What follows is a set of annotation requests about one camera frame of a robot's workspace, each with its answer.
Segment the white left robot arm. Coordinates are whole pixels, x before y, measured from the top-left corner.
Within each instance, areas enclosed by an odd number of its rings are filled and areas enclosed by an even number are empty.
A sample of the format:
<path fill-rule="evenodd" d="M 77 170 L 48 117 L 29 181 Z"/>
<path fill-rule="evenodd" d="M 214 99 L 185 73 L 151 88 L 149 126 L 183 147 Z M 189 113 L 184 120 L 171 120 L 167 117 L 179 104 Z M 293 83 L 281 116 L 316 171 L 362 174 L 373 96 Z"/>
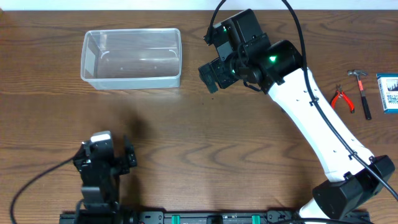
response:
<path fill-rule="evenodd" d="M 114 155 L 110 131 L 94 133 L 83 141 L 73 158 L 82 180 L 83 199 L 76 209 L 73 223 L 138 223 L 137 213 L 123 208 L 119 203 L 120 176 L 137 166 L 134 146 L 123 137 L 123 153 Z"/>

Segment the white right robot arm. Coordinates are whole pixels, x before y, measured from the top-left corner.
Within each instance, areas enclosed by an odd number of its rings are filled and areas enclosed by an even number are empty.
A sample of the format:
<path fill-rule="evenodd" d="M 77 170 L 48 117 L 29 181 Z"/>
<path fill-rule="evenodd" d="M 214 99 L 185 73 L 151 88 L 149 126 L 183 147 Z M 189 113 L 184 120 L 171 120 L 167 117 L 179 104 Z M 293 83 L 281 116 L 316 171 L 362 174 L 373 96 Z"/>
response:
<path fill-rule="evenodd" d="M 199 67 L 210 93 L 238 80 L 268 94 L 308 141 L 327 180 L 312 190 L 313 198 L 298 212 L 301 218 L 341 220 L 388 189 L 395 165 L 364 147 L 322 95 L 302 56 L 288 40 L 273 45 L 258 40 L 239 44 L 225 57 Z"/>

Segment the clear plastic container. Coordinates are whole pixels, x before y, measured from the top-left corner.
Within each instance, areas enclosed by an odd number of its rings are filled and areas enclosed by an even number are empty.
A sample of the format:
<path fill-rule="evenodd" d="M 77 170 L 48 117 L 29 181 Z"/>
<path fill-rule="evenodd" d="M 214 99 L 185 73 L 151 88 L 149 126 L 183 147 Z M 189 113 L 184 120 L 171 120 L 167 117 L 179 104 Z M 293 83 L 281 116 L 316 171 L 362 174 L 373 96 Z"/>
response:
<path fill-rule="evenodd" d="M 90 30 L 80 77 L 97 90 L 178 88 L 182 38 L 177 28 Z"/>

